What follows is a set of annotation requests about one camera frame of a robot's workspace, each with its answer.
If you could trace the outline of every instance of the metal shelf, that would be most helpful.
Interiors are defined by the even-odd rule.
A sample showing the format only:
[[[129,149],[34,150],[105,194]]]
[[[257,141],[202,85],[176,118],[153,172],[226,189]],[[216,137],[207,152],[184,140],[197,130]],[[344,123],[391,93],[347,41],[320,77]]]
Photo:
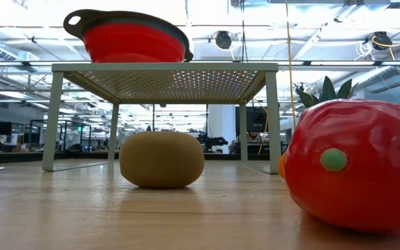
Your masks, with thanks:
[[[58,64],[53,72],[112,103],[239,104],[265,85],[276,63]]]

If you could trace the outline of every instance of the tomato toy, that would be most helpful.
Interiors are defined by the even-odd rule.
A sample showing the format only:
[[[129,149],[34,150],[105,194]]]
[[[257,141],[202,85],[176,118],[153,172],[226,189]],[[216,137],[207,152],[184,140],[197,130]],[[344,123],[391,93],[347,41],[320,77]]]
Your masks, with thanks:
[[[335,226],[400,234],[400,105],[319,103],[301,115],[284,160],[304,210]]]

